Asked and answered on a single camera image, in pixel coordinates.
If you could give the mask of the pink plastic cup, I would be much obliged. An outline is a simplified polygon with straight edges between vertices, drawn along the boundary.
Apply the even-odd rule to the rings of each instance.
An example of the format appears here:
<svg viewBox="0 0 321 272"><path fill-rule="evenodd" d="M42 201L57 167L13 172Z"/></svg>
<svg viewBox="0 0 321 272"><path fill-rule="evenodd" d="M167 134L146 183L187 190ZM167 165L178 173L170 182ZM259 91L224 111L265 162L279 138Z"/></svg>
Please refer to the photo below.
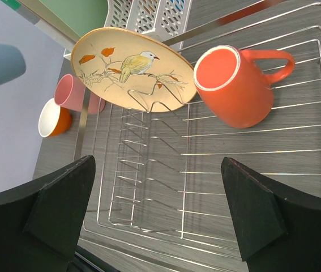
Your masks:
<svg viewBox="0 0 321 272"><path fill-rule="evenodd" d="M71 74L65 74L56 86L54 101L60 107L81 112L85 90L86 86L79 78ZM91 91L88 113L98 114L99 112L102 112L105 108L105 104L106 101L104 99L101 99Z"/></svg>

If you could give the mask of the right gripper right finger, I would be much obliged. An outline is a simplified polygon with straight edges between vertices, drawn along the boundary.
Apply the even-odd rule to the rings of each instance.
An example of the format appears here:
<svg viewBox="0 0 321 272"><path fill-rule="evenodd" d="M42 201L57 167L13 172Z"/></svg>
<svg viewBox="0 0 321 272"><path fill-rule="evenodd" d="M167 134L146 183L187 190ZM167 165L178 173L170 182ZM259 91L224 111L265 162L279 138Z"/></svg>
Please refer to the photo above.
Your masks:
<svg viewBox="0 0 321 272"><path fill-rule="evenodd" d="M221 175L249 271L321 271L321 198L225 157Z"/></svg>

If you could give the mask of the orange ceramic mug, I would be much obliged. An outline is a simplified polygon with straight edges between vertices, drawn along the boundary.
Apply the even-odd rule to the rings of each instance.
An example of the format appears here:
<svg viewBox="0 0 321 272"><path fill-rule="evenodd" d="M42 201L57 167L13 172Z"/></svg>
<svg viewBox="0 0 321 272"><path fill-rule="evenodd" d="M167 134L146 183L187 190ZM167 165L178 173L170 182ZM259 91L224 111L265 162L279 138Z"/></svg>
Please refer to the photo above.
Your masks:
<svg viewBox="0 0 321 272"><path fill-rule="evenodd" d="M265 74L257 60L286 60L276 73ZM194 67L194 84L205 105L225 124L243 129L262 122L270 113L272 84L295 68L291 54L282 50L239 50L230 45L208 49Z"/></svg>

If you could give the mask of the orange white bowl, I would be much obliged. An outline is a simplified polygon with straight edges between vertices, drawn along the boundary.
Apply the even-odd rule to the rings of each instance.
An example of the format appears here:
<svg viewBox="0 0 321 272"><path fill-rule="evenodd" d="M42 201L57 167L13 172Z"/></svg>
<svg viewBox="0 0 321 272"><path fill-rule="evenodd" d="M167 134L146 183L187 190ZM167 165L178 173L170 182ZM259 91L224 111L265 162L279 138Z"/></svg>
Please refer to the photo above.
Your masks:
<svg viewBox="0 0 321 272"><path fill-rule="evenodd" d="M72 115L67 108L57 105L51 98L44 105L39 120L38 132L43 138L66 132L72 124Z"/></svg>

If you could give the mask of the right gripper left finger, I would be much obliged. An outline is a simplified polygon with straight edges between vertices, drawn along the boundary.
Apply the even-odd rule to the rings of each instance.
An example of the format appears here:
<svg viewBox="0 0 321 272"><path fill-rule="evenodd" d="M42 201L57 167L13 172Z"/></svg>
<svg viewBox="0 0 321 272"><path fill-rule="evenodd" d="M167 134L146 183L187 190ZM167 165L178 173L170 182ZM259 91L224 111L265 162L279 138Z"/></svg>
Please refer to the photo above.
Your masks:
<svg viewBox="0 0 321 272"><path fill-rule="evenodd" d="M0 192L0 271L66 271L95 180L87 155Z"/></svg>

